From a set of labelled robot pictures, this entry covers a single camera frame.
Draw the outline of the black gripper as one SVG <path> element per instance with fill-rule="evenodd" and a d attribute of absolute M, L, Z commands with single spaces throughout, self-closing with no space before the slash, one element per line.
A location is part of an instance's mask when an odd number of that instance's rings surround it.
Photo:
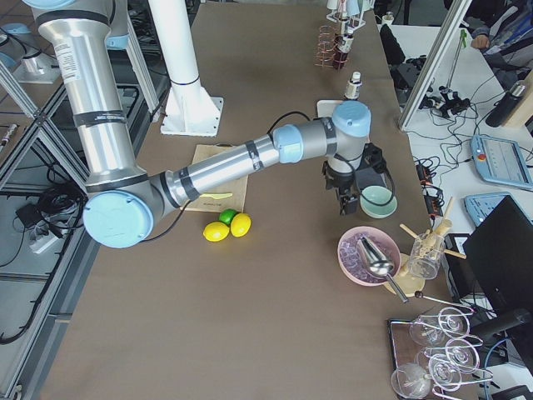
<path fill-rule="evenodd" d="M 359 199 L 356 190 L 353 188 L 356 183 L 355 168 L 343 157 L 334 157 L 349 168 L 349 172 L 339 172 L 327 159 L 322 165 L 322 174 L 326 180 L 326 190 L 334 189 L 336 198 L 340 203 L 340 214 L 342 216 L 353 214 L 357 211 Z"/>

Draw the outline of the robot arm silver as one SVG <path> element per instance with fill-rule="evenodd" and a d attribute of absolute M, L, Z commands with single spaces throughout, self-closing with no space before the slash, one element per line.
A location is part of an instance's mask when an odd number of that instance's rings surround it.
<path fill-rule="evenodd" d="M 359 159 L 371 112 L 358 101 L 330 117 L 279 127 L 176 172 L 149 176 L 136 162 L 107 48 L 127 40 L 127 8 L 119 1 L 33 1 L 39 33 L 54 47 L 90 175 L 83 223 L 97 242 L 128 248 L 144 241 L 170 211 L 209 189 L 276 163 L 326 157 Z"/>

